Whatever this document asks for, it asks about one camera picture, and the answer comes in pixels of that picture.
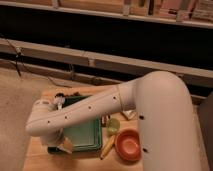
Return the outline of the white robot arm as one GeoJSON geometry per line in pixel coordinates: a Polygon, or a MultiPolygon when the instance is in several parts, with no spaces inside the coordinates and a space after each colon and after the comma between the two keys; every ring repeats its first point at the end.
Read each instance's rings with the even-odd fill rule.
{"type": "Polygon", "coordinates": [[[135,110],[144,171],[202,171],[192,99],[183,80],[166,71],[117,84],[53,111],[34,103],[26,132],[53,138],[59,130],[103,115],[135,110]]]}

